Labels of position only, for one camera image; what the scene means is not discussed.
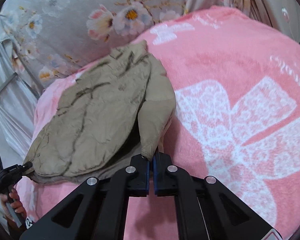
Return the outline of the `left hand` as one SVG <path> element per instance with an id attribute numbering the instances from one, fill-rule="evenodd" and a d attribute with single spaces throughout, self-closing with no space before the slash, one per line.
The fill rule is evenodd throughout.
<path id="1" fill-rule="evenodd" d="M 13 208 L 15 213 L 21 214 L 24 218 L 26 218 L 27 217 L 26 210 L 23 207 L 22 202 L 20 201 L 20 197 L 19 197 L 16 189 L 14 189 L 14 188 L 12 189 L 12 191 L 9 193 L 9 197 L 13 199 L 13 203 L 11 203 L 11 207 Z M 0 203 L 2 205 L 5 217 L 7 218 L 7 220 L 14 222 L 14 219 L 6 206 L 6 203 L 8 203 L 8 202 L 9 202 L 8 196 L 5 194 L 0 194 Z"/>

